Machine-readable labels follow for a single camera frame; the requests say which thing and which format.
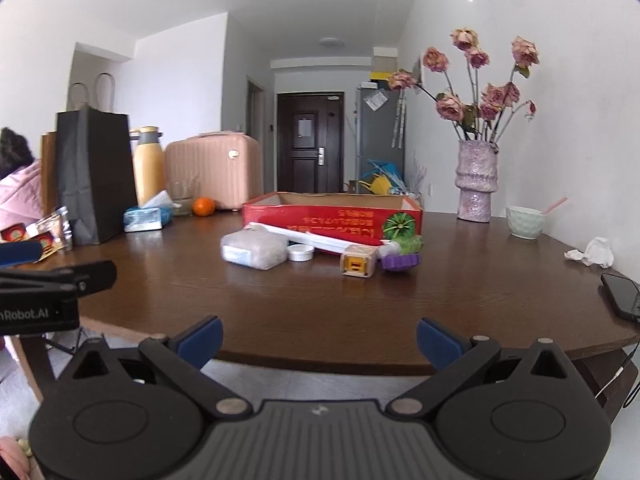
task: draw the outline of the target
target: dark wooden door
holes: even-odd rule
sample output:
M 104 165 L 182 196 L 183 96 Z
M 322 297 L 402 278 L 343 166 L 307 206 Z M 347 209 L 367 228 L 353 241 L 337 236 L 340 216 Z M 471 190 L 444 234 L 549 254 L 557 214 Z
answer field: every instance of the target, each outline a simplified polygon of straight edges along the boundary
M 279 191 L 342 191 L 342 110 L 342 94 L 278 94 Z

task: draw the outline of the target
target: paper bag handle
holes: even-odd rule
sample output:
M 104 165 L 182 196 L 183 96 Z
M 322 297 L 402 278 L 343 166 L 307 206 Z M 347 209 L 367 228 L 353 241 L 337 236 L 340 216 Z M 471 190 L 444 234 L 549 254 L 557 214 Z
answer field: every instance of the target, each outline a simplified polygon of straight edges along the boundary
M 111 80 L 111 101 L 110 101 L 109 111 L 113 113 L 113 104 L 116 100 L 116 79 L 109 72 L 102 72 L 101 74 L 98 74 L 98 76 L 95 78 L 95 81 L 94 81 L 94 95 L 95 95 L 95 101 L 96 101 L 95 105 L 96 105 L 96 108 L 99 110 L 100 100 L 98 99 L 98 82 L 100 81 L 100 78 L 103 75 L 108 76 L 109 79 Z
M 69 92 L 66 95 L 66 110 L 67 111 L 79 110 L 80 109 L 80 107 L 75 108 L 74 107 L 74 103 L 71 100 L 71 92 L 73 91 L 74 86 L 76 86 L 76 85 L 81 86 L 82 88 L 84 88 L 84 96 L 86 98 L 85 101 L 82 102 L 82 104 L 80 106 L 89 104 L 89 89 L 87 88 L 87 86 L 84 83 L 72 83 L 71 86 L 69 87 Z

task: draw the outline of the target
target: pink rose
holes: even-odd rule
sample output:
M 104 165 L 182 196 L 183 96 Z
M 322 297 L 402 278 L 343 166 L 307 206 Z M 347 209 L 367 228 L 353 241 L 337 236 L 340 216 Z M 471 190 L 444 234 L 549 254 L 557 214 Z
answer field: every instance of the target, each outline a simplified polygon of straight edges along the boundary
M 485 121 L 493 121 L 500 111 L 500 105 L 490 101 L 482 101 L 480 103 L 480 116 Z
M 413 88 L 418 84 L 414 76 L 406 70 L 400 69 L 389 76 L 389 89 L 400 90 L 402 88 Z
M 422 57 L 422 64 L 432 72 L 444 72 L 449 68 L 449 59 L 437 48 L 430 46 Z
M 482 68 L 489 64 L 489 55 L 474 46 L 465 52 L 465 57 L 473 68 Z
M 482 90 L 482 99 L 490 103 L 502 105 L 504 103 L 504 87 L 494 86 L 491 83 L 487 83 L 487 86 Z
M 445 94 L 442 99 L 436 101 L 436 111 L 447 121 L 460 122 L 465 115 L 465 107 L 456 96 Z
M 469 50 L 478 46 L 478 35 L 470 28 L 457 28 L 451 33 L 453 44 L 460 50 Z
M 520 90 L 514 83 L 507 83 L 502 87 L 502 91 L 505 93 L 505 106 L 513 106 L 520 100 Z
M 516 60 L 516 65 L 521 68 L 540 64 L 536 44 L 523 40 L 520 36 L 517 36 L 511 42 L 511 52 L 513 53 L 513 59 Z

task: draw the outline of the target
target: smoke detector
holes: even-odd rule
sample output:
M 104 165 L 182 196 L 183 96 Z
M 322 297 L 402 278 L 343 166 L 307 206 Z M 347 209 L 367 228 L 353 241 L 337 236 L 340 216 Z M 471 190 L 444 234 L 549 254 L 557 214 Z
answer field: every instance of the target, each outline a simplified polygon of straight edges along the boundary
M 340 48 L 344 46 L 344 43 L 338 38 L 322 38 L 318 41 L 318 44 L 327 48 Z

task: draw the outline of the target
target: black paper bag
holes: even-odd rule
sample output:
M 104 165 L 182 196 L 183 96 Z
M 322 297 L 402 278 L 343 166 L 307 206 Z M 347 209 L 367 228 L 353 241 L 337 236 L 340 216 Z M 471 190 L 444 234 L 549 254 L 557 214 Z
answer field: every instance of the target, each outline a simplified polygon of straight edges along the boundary
M 76 245 L 100 244 L 123 232 L 124 212 L 138 204 L 128 116 L 88 104 L 60 112 L 56 180 Z

